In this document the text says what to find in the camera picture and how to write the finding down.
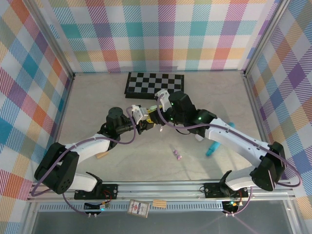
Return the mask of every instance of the checkerboard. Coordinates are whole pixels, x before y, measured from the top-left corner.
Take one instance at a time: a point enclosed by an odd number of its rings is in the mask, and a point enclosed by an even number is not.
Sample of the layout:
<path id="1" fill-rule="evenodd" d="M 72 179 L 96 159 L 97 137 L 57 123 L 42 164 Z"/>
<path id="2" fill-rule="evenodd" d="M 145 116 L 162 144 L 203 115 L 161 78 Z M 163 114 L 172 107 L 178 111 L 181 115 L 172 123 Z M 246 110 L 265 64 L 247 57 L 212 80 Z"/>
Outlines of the checkerboard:
<path id="1" fill-rule="evenodd" d="M 155 93 L 184 91 L 184 75 L 129 72 L 125 89 L 126 98 L 154 99 Z"/>

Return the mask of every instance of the plaid backdrop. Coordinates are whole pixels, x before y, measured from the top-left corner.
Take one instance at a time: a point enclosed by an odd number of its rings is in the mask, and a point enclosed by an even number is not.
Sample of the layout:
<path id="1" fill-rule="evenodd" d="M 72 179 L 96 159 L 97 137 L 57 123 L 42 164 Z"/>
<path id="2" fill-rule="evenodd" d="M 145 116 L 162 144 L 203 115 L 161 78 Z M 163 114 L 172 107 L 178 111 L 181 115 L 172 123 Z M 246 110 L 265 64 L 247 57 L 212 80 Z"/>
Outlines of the plaid backdrop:
<path id="1" fill-rule="evenodd" d="M 74 71 L 124 72 L 237 69 L 279 0 L 36 2 Z"/>
<path id="2" fill-rule="evenodd" d="M 15 234 L 70 80 L 22 0 L 0 6 L 0 234 Z"/>
<path id="3" fill-rule="evenodd" d="M 296 195 L 312 231 L 312 0 L 292 0 L 251 74 L 270 141 L 303 178 Z"/>

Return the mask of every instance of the teal object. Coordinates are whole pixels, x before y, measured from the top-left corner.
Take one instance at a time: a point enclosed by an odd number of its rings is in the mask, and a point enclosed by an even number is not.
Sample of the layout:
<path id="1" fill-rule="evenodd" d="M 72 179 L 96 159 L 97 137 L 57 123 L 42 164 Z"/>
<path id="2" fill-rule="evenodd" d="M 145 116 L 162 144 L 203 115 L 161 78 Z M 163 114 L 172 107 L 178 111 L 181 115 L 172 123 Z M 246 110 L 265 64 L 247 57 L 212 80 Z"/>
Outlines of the teal object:
<path id="1" fill-rule="evenodd" d="M 235 124 L 230 122 L 229 125 L 232 127 L 232 128 L 235 128 Z M 214 151 L 216 151 L 220 146 L 220 143 L 219 142 L 216 142 L 214 141 L 211 146 L 209 147 L 209 150 L 206 152 L 206 156 L 210 156 L 214 153 Z"/>

